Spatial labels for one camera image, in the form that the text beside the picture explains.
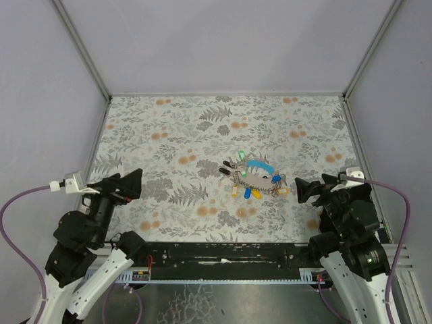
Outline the metal key organizer disc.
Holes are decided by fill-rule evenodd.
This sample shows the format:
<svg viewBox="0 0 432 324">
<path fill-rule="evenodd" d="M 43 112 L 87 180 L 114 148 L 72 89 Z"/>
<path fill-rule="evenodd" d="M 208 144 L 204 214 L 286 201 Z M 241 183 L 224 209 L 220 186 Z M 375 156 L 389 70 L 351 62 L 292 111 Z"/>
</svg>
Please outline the metal key organizer disc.
<svg viewBox="0 0 432 324">
<path fill-rule="evenodd" d="M 246 156 L 243 161 L 238 159 L 237 161 L 229 160 L 231 167 L 224 165 L 223 168 L 231 171 L 231 175 L 226 175 L 235 186 L 242 187 L 246 189 L 251 187 L 252 189 L 258 190 L 263 194 L 270 194 L 277 196 L 276 190 L 283 188 L 283 184 L 286 184 L 286 176 L 280 174 L 277 170 L 270 166 L 270 164 L 256 160 L 250 159 Z M 245 171 L 246 177 L 240 176 L 237 171 Z M 281 180 L 277 183 L 272 182 L 273 176 L 281 176 Z"/>
</svg>

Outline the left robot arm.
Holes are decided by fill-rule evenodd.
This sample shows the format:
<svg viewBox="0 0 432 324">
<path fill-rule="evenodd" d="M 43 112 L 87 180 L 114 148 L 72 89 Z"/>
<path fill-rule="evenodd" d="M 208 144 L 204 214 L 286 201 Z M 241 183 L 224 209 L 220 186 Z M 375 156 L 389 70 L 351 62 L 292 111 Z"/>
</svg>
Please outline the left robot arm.
<svg viewBox="0 0 432 324">
<path fill-rule="evenodd" d="M 27 323 L 81 323 L 109 286 L 147 256 L 144 239 L 134 231 L 124 232 L 104 263 L 83 280 L 97 259 L 96 250 L 105 245 L 114 209 L 140 198 L 142 169 L 125 176 L 115 173 L 93 184 L 85 184 L 81 173 L 74 172 L 49 186 L 52 192 L 63 188 L 81 195 L 89 201 L 88 212 L 69 211 L 59 220 L 53 233 L 57 243 L 42 277 L 45 286 Z"/>
</svg>

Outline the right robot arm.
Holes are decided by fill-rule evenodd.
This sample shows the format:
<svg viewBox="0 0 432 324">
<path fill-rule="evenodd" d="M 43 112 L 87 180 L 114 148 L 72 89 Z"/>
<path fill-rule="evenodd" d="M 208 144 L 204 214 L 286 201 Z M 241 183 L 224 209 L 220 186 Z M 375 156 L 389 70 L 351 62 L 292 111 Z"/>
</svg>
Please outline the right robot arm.
<svg viewBox="0 0 432 324">
<path fill-rule="evenodd" d="M 392 281 L 402 245 L 390 260 L 377 237 L 380 228 L 371 198 L 377 181 L 368 180 L 357 168 L 321 181 L 296 178 L 299 203 L 316 197 L 321 207 L 320 233 L 309 240 L 315 260 L 333 281 L 348 316 L 348 323 L 400 323 Z"/>
</svg>

